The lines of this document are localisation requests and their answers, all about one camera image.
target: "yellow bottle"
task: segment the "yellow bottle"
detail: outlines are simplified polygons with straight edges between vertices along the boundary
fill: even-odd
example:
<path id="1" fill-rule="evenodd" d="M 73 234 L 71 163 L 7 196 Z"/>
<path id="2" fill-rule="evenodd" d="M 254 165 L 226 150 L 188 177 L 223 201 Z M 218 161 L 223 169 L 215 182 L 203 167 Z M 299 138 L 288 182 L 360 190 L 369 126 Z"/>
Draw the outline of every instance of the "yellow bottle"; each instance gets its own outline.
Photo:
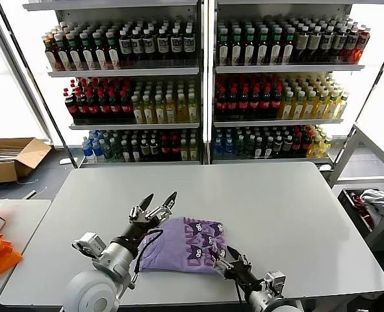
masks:
<path id="1" fill-rule="evenodd" d="M 289 119 L 300 119 L 301 111 L 303 110 L 304 91 L 299 91 L 296 96 L 296 101 L 292 104 Z"/>
<path id="2" fill-rule="evenodd" d="M 194 93 L 188 95 L 188 109 L 190 122 L 198 122 L 198 105 L 194 98 Z"/>
<path id="3" fill-rule="evenodd" d="M 301 110 L 301 118 L 302 119 L 310 119 L 311 118 L 311 112 L 314 107 L 314 97 L 316 96 L 315 91 L 309 92 L 309 97 L 307 98 L 306 104 L 303 106 L 303 110 Z"/>
<path id="4" fill-rule="evenodd" d="M 326 108 L 326 101 L 327 101 L 327 96 L 329 95 L 329 92 L 327 90 L 324 90 L 319 97 L 318 102 L 314 106 L 313 112 L 312 112 L 312 119 L 322 119 L 323 117 L 323 112 Z"/>
<path id="5" fill-rule="evenodd" d="M 288 116 L 290 115 L 291 110 L 292 97 L 293 92 L 287 91 L 285 100 L 281 102 L 278 116 L 282 120 L 288 120 Z"/>
<path id="6" fill-rule="evenodd" d="M 326 108 L 324 110 L 323 119 L 333 119 L 333 115 L 337 108 L 337 96 L 338 93 L 333 91 L 332 95 L 330 96 L 330 100 L 327 102 Z"/>
<path id="7" fill-rule="evenodd" d="M 179 101 L 177 102 L 177 119 L 179 122 L 189 122 L 189 113 L 187 111 L 185 95 L 183 93 L 179 93 L 178 98 Z"/>

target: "juice bottle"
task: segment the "juice bottle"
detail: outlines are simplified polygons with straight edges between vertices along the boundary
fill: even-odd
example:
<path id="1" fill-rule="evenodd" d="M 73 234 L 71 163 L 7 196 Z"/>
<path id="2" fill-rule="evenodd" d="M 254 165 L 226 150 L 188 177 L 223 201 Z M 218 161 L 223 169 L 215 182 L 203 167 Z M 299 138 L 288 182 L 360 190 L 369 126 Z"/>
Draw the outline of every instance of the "juice bottle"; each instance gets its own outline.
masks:
<path id="1" fill-rule="evenodd" d="M 185 95 L 180 93 L 178 95 L 179 101 L 177 103 L 177 118 L 179 122 L 189 122 L 189 113 L 187 111 L 187 104 Z"/>
<path id="2" fill-rule="evenodd" d="M 306 102 L 305 106 L 303 107 L 303 110 L 301 110 L 300 116 L 302 119 L 310 119 L 311 118 L 311 112 L 313 110 L 315 97 L 316 97 L 316 92 L 310 91 L 309 96 L 307 98 L 307 102 Z"/>
<path id="3" fill-rule="evenodd" d="M 176 108 L 171 94 L 166 94 L 166 115 L 168 124 L 174 124 L 176 122 Z"/>
<path id="4" fill-rule="evenodd" d="M 326 108 L 323 113 L 323 119 L 333 119 L 333 115 L 337 108 L 337 96 L 338 92 L 333 91 L 330 100 L 327 102 Z"/>
<path id="5" fill-rule="evenodd" d="M 198 105 L 195 101 L 194 93 L 188 95 L 188 109 L 190 122 L 198 122 Z"/>
<path id="6" fill-rule="evenodd" d="M 304 91 L 299 91 L 297 93 L 296 101 L 292 105 L 292 108 L 290 110 L 289 119 L 300 119 L 301 111 L 303 110 L 303 102 L 304 102 Z"/>

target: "bottle label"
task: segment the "bottle label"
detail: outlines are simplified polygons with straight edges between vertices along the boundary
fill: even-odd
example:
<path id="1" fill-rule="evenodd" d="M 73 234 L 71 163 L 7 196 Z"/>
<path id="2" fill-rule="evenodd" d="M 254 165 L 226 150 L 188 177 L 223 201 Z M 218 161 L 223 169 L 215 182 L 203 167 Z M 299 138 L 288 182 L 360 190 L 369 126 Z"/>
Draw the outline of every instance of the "bottle label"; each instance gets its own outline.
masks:
<path id="1" fill-rule="evenodd" d="M 249 45 L 248 47 L 245 48 L 245 61 L 244 61 L 244 64 L 246 66 L 251 65 L 253 53 L 254 53 L 254 46 L 253 45 Z"/>
<path id="2" fill-rule="evenodd" d="M 304 50 L 307 47 L 307 42 L 309 41 L 309 35 L 298 35 L 297 36 L 297 42 L 296 42 L 296 49 L 297 50 Z"/>
<path id="3" fill-rule="evenodd" d="M 267 46 L 260 45 L 258 48 L 257 65 L 264 64 L 266 52 L 267 52 Z"/>
<path id="4" fill-rule="evenodd" d="M 293 51 L 293 46 L 291 44 L 288 44 L 284 47 L 283 60 L 281 62 L 282 64 L 288 64 L 290 62 L 292 51 Z"/>
<path id="5" fill-rule="evenodd" d="M 65 70 L 71 70 L 68 55 L 65 51 L 59 51 L 59 57 Z"/>
<path id="6" fill-rule="evenodd" d="M 163 112 L 163 109 L 156 109 L 155 110 L 156 113 L 157 113 L 157 121 L 159 124 L 163 124 L 164 123 L 164 112 Z"/>
<path id="7" fill-rule="evenodd" d="M 92 58 L 92 53 L 88 50 L 84 50 L 83 56 L 85 57 L 86 65 L 88 65 L 88 68 L 90 70 L 94 70 L 95 69 L 95 62 L 94 62 L 94 59 Z"/>
<path id="8" fill-rule="evenodd" d="M 332 46 L 332 43 L 333 43 L 333 38 L 334 38 L 335 36 L 331 36 L 331 35 L 329 35 L 329 34 L 324 34 L 323 36 L 322 36 L 322 39 L 321 39 L 321 41 L 320 41 L 320 49 L 321 50 L 328 50 L 328 49 L 330 49 L 331 48 L 331 46 Z"/>
<path id="9" fill-rule="evenodd" d="M 288 115 L 290 114 L 291 111 L 291 105 L 285 105 L 284 110 L 283 110 L 283 117 L 281 118 L 282 120 L 287 120 Z"/>
<path id="10" fill-rule="evenodd" d="M 315 36 L 311 34 L 309 36 L 309 43 L 307 44 L 307 49 L 309 50 L 317 50 L 319 48 L 320 39 L 322 38 L 322 35 Z"/>
<path id="11" fill-rule="evenodd" d="M 228 47 L 223 45 L 219 48 L 219 65 L 225 66 L 228 58 Z"/>
<path id="12" fill-rule="evenodd" d="M 174 124 L 174 110 L 166 109 L 167 112 L 167 122 L 170 124 Z"/>
<path id="13" fill-rule="evenodd" d="M 120 48 L 121 48 L 122 54 L 124 55 L 128 55 L 133 52 L 130 39 L 120 40 Z"/>
<path id="14" fill-rule="evenodd" d="M 144 51 L 146 53 L 154 53 L 155 52 L 155 46 L 154 46 L 154 39 L 153 38 L 143 38 L 142 40 L 144 44 Z"/>
<path id="15" fill-rule="evenodd" d="M 309 119 L 310 118 L 310 115 L 311 115 L 311 110 L 313 109 L 313 105 L 311 104 L 308 104 L 304 110 L 304 113 L 303 113 L 303 119 Z"/>
<path id="16" fill-rule="evenodd" d="M 198 159 L 198 151 L 190 151 L 190 160 L 197 161 Z"/>
<path id="17" fill-rule="evenodd" d="M 142 39 L 131 39 L 131 45 L 133 47 L 134 54 L 144 53 L 144 47 L 142 46 Z"/>
<path id="18" fill-rule="evenodd" d="M 181 160 L 187 161 L 187 151 L 181 151 Z"/>
<path id="19" fill-rule="evenodd" d="M 343 49 L 346 39 L 347 39 L 347 36 L 341 36 L 339 34 L 335 35 L 335 39 L 333 40 L 333 43 L 332 43 L 332 49 L 334 50 Z"/>
<path id="20" fill-rule="evenodd" d="M 246 109 L 248 107 L 248 102 L 239 102 L 238 107 L 240 109 Z"/>
<path id="21" fill-rule="evenodd" d="M 272 101 L 272 102 L 271 102 L 271 107 L 272 107 L 273 109 L 278 109 L 278 108 L 280 107 L 280 104 L 281 104 L 280 101 Z"/>
<path id="22" fill-rule="evenodd" d="M 358 41 L 358 36 L 356 35 L 348 35 L 347 39 L 346 39 L 346 43 L 345 43 L 345 46 L 344 48 L 346 50 L 353 50 L 356 46 L 356 41 Z"/>
<path id="23" fill-rule="evenodd" d="M 107 69 L 107 61 L 105 60 L 105 54 L 102 50 L 96 50 L 96 56 L 98 57 L 99 65 L 102 70 Z"/>
<path id="24" fill-rule="evenodd" d="M 157 45 L 159 46 L 160 53 L 169 52 L 168 38 L 157 38 Z"/>
<path id="25" fill-rule="evenodd" d="M 194 41 L 194 37 L 185 37 L 184 38 L 185 43 L 185 52 L 186 53 L 193 53 L 196 50 L 196 43 Z"/>
<path id="26" fill-rule="evenodd" d="M 183 38 L 172 37 L 172 51 L 173 51 L 173 53 L 183 52 Z"/>
<path id="27" fill-rule="evenodd" d="M 239 55 L 241 54 L 241 47 L 239 45 L 236 45 L 232 48 L 232 61 L 231 65 L 236 66 L 239 63 Z"/>
<path id="28" fill-rule="evenodd" d="M 126 163 L 129 163 L 131 161 L 129 158 L 129 153 L 127 151 L 123 152 L 122 155 L 124 156 L 124 160 Z"/>
<path id="29" fill-rule="evenodd" d="M 133 156 L 134 156 L 134 160 L 136 163 L 139 163 L 140 162 L 140 153 L 137 152 L 137 151 L 134 151 L 133 152 Z"/>
<path id="30" fill-rule="evenodd" d="M 259 102 L 250 102 L 250 108 L 256 109 L 259 106 Z"/>
<path id="31" fill-rule="evenodd" d="M 300 113 L 301 113 L 302 109 L 303 109 L 303 105 L 297 105 L 296 106 L 296 109 L 294 109 L 293 119 L 300 119 Z"/>
<path id="32" fill-rule="evenodd" d="M 280 53 L 280 46 L 278 44 L 273 45 L 271 48 L 270 65 L 277 64 L 279 53 Z"/>
<path id="33" fill-rule="evenodd" d="M 264 159 L 269 158 L 269 156 L 271 156 L 271 152 L 272 152 L 272 149 L 271 148 L 267 148 L 265 150 Z"/>

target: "bottle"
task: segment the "bottle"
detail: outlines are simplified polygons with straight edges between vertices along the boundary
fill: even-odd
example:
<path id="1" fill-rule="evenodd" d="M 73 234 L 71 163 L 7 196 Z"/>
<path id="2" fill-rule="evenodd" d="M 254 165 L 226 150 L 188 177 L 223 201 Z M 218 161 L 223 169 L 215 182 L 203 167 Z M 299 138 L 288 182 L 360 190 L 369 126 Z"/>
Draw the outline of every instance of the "bottle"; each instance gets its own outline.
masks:
<path id="1" fill-rule="evenodd" d="M 218 42 L 218 61 L 219 66 L 226 66 L 228 59 L 228 29 L 221 28 Z"/>
<path id="2" fill-rule="evenodd" d="M 244 44 L 244 65 L 252 65 L 254 54 L 254 32 L 255 29 L 250 27 L 246 30 L 246 41 Z"/>
<path id="3" fill-rule="evenodd" d="M 289 27 L 287 28 L 287 33 L 286 33 L 286 39 L 285 43 L 283 44 L 282 48 L 282 56 L 281 56 L 281 64 L 282 65 L 287 65 L 290 63 L 291 60 L 291 54 L 293 52 L 293 45 L 294 45 L 294 32 L 295 28 Z"/>
<path id="4" fill-rule="evenodd" d="M 282 28 L 277 27 L 274 29 L 274 39 L 271 42 L 270 46 L 270 65 L 276 65 L 278 64 L 279 60 L 279 54 L 280 54 L 280 39 L 281 39 L 281 32 L 283 31 Z"/>
<path id="5" fill-rule="evenodd" d="M 238 66 L 241 55 L 241 28 L 235 28 L 233 30 L 233 42 L 231 44 L 231 65 Z"/>
<path id="6" fill-rule="evenodd" d="M 267 143 L 265 145 L 264 159 L 271 157 L 273 145 L 274 145 L 274 138 L 272 136 L 269 136 L 267 138 Z"/>
<path id="7" fill-rule="evenodd" d="M 316 97 L 315 91 L 309 92 L 309 97 L 307 98 L 307 102 L 303 107 L 303 110 L 301 111 L 301 119 L 310 119 L 311 113 L 314 107 L 314 99 Z"/>

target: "beverage bottle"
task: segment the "beverage bottle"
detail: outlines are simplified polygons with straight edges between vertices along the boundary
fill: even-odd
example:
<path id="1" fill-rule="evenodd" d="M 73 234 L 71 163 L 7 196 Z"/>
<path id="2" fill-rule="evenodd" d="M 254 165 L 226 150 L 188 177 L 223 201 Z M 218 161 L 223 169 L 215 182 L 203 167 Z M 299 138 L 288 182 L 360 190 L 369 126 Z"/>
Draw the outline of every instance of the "beverage bottle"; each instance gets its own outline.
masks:
<path id="1" fill-rule="evenodd" d="M 185 95 L 180 93 L 177 95 L 177 118 L 179 122 L 189 122 L 189 113 L 187 110 L 187 104 L 185 100 Z"/>
<path id="2" fill-rule="evenodd" d="M 68 51 L 68 47 L 63 41 L 63 37 L 61 34 L 55 34 L 55 41 L 57 44 L 57 51 L 60 58 L 60 61 L 62 62 L 62 65 L 64 67 L 64 70 L 72 70 L 73 64 L 71 63 L 71 56 Z"/>
<path id="3" fill-rule="evenodd" d="M 285 38 L 285 42 L 283 44 L 283 47 L 282 47 L 282 56 L 281 56 L 281 64 L 282 65 L 287 65 L 288 63 L 290 63 L 290 60 L 291 60 L 291 54 L 293 52 L 293 45 L 294 45 L 294 32 L 295 32 L 295 28 L 293 27 L 289 27 L 287 28 L 287 33 L 286 33 L 286 38 Z"/>
<path id="4" fill-rule="evenodd" d="M 296 96 L 296 100 L 290 110 L 289 119 L 300 119 L 301 111 L 303 110 L 304 91 L 299 91 Z"/>
<path id="5" fill-rule="evenodd" d="M 309 41 L 308 26 L 303 26 L 301 32 L 297 35 L 296 45 L 294 46 L 293 62 L 302 63 L 304 59 L 304 53 L 307 48 L 307 42 Z"/>
<path id="6" fill-rule="evenodd" d="M 274 146 L 274 138 L 272 136 L 269 136 L 267 138 L 266 145 L 265 145 L 264 159 L 271 157 L 273 146 Z"/>
<path id="7" fill-rule="evenodd" d="M 233 30 L 233 41 L 231 44 L 231 65 L 238 66 L 241 56 L 241 28 Z"/>
<path id="8" fill-rule="evenodd" d="M 345 45 L 342 51 L 340 52 L 340 58 L 342 62 L 351 61 L 353 49 L 355 49 L 358 38 L 359 38 L 358 27 L 353 26 L 351 31 L 348 32 Z"/>
<path id="9" fill-rule="evenodd" d="M 246 33 L 246 41 L 244 44 L 244 65 L 252 65 L 253 54 L 254 54 L 254 32 L 255 29 L 250 27 Z"/>
<path id="10" fill-rule="evenodd" d="M 260 29 L 260 37 L 257 44 L 257 52 L 255 54 L 255 62 L 257 65 L 263 65 L 267 63 L 266 52 L 267 52 L 267 37 L 268 37 L 268 28 L 263 27 Z"/>
<path id="11" fill-rule="evenodd" d="M 277 27 L 274 29 L 274 38 L 271 41 L 271 46 L 270 46 L 270 53 L 269 53 L 269 58 L 270 58 L 270 65 L 276 65 L 279 62 L 279 55 L 280 55 L 280 39 L 281 39 L 281 32 L 283 31 L 282 28 Z"/>
<path id="12" fill-rule="evenodd" d="M 337 97 L 339 93 L 333 91 L 330 100 L 327 102 L 326 108 L 323 112 L 323 119 L 333 119 L 333 115 L 335 114 L 337 108 Z"/>
<path id="13" fill-rule="evenodd" d="M 315 62 L 317 51 L 320 44 L 320 39 L 322 39 L 322 34 L 320 33 L 320 26 L 316 26 L 314 31 L 309 34 L 309 41 L 307 42 L 307 49 L 304 53 L 304 62 Z"/>
<path id="14" fill-rule="evenodd" d="M 292 107 L 293 92 L 287 91 L 284 101 L 281 103 L 278 115 L 281 120 L 288 120 Z"/>
<path id="15" fill-rule="evenodd" d="M 221 28 L 218 42 L 219 66 L 226 66 L 228 59 L 228 28 Z"/>
<path id="16" fill-rule="evenodd" d="M 330 50 L 331 61 L 334 63 L 339 63 L 342 61 L 340 52 L 342 51 L 346 39 L 348 38 L 348 35 L 346 34 L 347 29 L 347 26 L 342 26 L 338 33 L 335 34 L 335 39 L 333 40 L 332 48 Z"/>
<path id="17" fill-rule="evenodd" d="M 333 26 L 327 26 L 326 32 L 322 35 L 318 49 L 318 62 L 327 63 L 330 60 L 330 49 L 332 48 L 335 33 Z"/>

